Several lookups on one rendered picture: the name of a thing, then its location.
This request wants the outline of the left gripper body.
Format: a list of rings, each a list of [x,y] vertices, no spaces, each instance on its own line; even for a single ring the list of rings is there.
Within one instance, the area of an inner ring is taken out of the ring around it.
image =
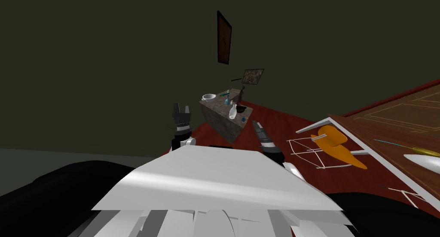
[[[173,112],[171,114],[175,124],[188,124],[191,120],[191,113]]]

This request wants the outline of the grey stone sink counter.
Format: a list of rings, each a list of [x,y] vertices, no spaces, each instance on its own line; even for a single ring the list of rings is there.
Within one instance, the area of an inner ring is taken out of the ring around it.
[[[243,93],[243,88],[232,88],[218,94],[205,94],[200,101],[206,123],[230,144],[236,141],[253,111],[237,103]]]

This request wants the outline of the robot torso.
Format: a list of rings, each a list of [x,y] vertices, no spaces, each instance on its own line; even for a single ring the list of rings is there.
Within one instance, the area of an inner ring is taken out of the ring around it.
[[[69,237],[354,237],[342,209],[291,163],[184,146],[137,167]]]

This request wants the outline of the orange chair with white legs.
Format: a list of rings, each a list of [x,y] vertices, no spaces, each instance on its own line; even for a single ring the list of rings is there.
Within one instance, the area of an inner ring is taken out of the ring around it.
[[[367,166],[358,160],[356,156],[368,155],[369,153],[365,150],[349,151],[343,145],[347,141],[347,136],[332,125],[320,127],[317,135],[311,134],[310,137],[287,140],[292,151],[291,154],[312,164],[316,169],[324,170],[342,167],[358,167],[366,170]],[[323,153],[341,161],[343,164],[335,166],[325,165],[320,157],[320,154]],[[303,154],[314,154],[320,164],[315,164],[310,160],[305,159],[301,156]]]

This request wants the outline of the brown wooden table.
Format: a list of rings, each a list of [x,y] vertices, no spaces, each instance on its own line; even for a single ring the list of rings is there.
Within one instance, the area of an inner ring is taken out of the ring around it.
[[[413,161],[413,148],[440,153],[440,79],[379,105],[327,118],[299,130],[324,125],[337,129],[440,211],[440,160],[425,168]]]

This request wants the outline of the brown speckled wall picture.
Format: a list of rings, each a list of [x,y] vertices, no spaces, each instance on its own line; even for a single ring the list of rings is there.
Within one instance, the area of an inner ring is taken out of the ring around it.
[[[242,84],[257,85],[259,83],[259,80],[261,79],[263,72],[264,69],[245,70],[242,77]]]

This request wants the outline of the dark framed wall picture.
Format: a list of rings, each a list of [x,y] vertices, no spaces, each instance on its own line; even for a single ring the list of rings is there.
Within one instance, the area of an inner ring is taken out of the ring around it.
[[[217,10],[217,62],[229,64],[232,26]]]

